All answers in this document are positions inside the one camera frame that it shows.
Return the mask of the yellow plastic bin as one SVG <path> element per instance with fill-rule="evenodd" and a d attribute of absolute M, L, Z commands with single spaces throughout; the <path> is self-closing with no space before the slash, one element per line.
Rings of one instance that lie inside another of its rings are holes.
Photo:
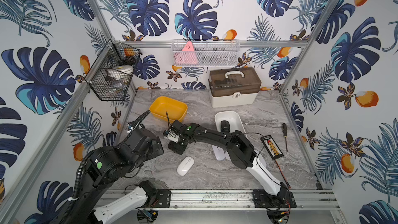
<path fill-rule="evenodd" d="M 160 96 L 150 106 L 149 110 L 155 118 L 173 123 L 175 120 L 182 122 L 187 114 L 186 103 Z"/>

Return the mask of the black mouse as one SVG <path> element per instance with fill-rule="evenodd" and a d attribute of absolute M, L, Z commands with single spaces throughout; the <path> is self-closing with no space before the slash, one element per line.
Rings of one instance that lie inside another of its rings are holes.
<path fill-rule="evenodd" d="M 224 132 L 224 133 L 230 133 L 230 131 L 231 131 L 230 123 L 227 120 L 221 121 L 220 128 L 221 128 L 221 132 Z"/>

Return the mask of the white plastic bin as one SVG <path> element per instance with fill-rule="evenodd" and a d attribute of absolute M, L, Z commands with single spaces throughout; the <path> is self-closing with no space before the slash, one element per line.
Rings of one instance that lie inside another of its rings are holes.
<path fill-rule="evenodd" d="M 223 121 L 227 121 L 229 123 L 230 133 L 233 133 L 235 131 L 240 131 L 241 133 L 246 132 L 243 123 L 241 121 L 241 118 L 237 112 L 226 111 L 226 112 L 216 113 L 215 122 L 216 122 L 217 131 L 219 132 L 225 132 L 225 130 L 223 130 L 223 128 L 221 127 L 221 123 Z"/>

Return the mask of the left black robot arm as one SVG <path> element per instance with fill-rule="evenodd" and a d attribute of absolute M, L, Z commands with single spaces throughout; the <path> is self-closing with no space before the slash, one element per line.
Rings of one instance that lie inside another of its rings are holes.
<path fill-rule="evenodd" d="M 111 224 L 156 196 L 153 184 L 143 181 L 130 194 L 96 207 L 119 178 L 164 153 L 160 138 L 142 125 L 150 113 L 146 111 L 128 123 L 129 133 L 119 144 L 100 147 L 83 158 L 76 172 L 72 196 L 51 218 L 52 224 Z"/>

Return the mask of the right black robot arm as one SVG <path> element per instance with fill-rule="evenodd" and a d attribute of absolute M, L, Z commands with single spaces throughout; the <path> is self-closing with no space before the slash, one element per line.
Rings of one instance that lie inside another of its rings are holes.
<path fill-rule="evenodd" d="M 259 151 L 256 151 L 252 143 L 244 133 L 219 132 L 207 129 L 199 124 L 185 125 L 175 120 L 163 136 L 171 141 L 169 149 L 177 154 L 183 154 L 188 144 L 206 143 L 226 150 L 231 162 L 238 168 L 248 171 L 270 195 L 286 198 L 288 187 L 278 180 L 267 168 L 265 160 Z"/>

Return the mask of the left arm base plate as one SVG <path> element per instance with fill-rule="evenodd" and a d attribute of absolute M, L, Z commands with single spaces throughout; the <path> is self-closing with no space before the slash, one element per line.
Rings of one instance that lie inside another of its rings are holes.
<path fill-rule="evenodd" d="M 166 189 L 157 190 L 156 193 L 148 197 L 143 208 L 169 208 L 171 203 L 172 192 Z"/>

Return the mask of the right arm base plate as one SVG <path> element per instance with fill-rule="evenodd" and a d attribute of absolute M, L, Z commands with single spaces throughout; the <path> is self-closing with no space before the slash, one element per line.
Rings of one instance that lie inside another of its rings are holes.
<path fill-rule="evenodd" d="M 276 196 L 266 193 L 264 190 L 254 190 L 252 192 L 255 208 L 297 208 L 295 197 L 288 189 L 283 188 Z"/>

